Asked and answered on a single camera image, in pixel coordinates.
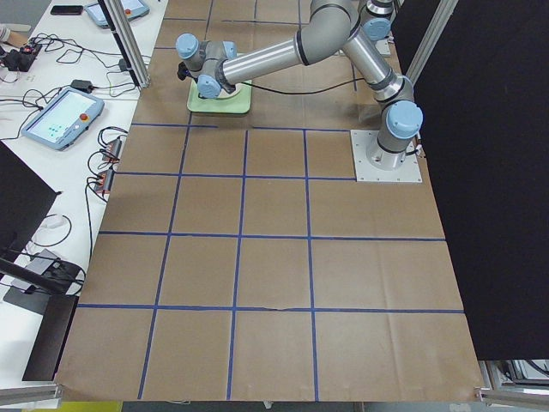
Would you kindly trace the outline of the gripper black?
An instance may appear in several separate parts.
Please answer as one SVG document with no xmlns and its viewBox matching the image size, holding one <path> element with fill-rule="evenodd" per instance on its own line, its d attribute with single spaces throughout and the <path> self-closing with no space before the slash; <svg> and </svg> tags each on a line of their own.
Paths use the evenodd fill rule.
<svg viewBox="0 0 549 412">
<path fill-rule="evenodd" d="M 177 77 L 180 81 L 185 81 L 187 78 L 192 79 L 194 82 L 198 81 L 198 76 L 200 75 L 202 66 L 195 65 L 192 69 L 189 69 L 185 62 L 181 61 L 178 64 Z"/>
</svg>

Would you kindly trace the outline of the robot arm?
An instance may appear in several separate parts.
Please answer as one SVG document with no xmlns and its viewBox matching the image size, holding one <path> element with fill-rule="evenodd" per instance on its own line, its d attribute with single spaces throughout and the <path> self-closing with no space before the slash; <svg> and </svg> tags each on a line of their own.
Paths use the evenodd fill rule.
<svg viewBox="0 0 549 412">
<path fill-rule="evenodd" d="M 216 99 L 221 92 L 234 93 L 239 83 L 299 64 L 311 66 L 342 51 L 381 107 L 375 150 L 403 155 L 421 128 L 423 112 L 414 102 L 411 81 L 387 63 L 364 25 L 361 11 L 348 1 L 313 1 L 309 23 L 292 38 L 245 54 L 238 54 L 230 41 L 183 33 L 176 40 L 182 60 L 178 77 L 193 78 L 203 98 Z"/>
</svg>

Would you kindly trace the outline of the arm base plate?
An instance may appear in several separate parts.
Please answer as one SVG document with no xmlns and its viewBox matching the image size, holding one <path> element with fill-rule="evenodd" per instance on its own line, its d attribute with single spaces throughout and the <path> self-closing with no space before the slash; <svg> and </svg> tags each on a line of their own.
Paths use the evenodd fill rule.
<svg viewBox="0 0 549 412">
<path fill-rule="evenodd" d="M 350 130 L 355 178 L 360 183 L 419 184 L 423 181 L 415 147 L 398 154 L 386 152 L 377 130 Z"/>
</svg>

